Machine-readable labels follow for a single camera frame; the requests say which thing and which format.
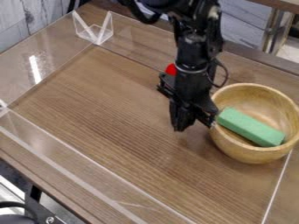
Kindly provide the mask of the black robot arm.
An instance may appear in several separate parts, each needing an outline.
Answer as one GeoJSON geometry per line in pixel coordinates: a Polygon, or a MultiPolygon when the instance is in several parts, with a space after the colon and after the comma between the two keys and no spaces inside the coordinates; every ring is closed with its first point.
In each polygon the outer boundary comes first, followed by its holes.
{"type": "Polygon", "coordinates": [[[221,37],[218,0],[116,0],[145,25],[165,15],[177,48],[174,72],[158,74],[157,91],[169,99],[172,128],[182,132],[194,122],[210,126],[218,109],[210,99],[221,37]]]}

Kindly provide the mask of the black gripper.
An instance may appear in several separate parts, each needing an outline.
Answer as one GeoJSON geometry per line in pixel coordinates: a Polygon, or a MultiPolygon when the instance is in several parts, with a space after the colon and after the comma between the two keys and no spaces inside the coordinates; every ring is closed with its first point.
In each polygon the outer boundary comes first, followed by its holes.
{"type": "Polygon", "coordinates": [[[198,72],[185,73],[176,67],[176,75],[164,71],[158,74],[157,91],[169,99],[170,124],[182,132],[196,121],[208,128],[212,125],[217,107],[210,99],[210,87],[216,73],[212,63],[198,72]]]}

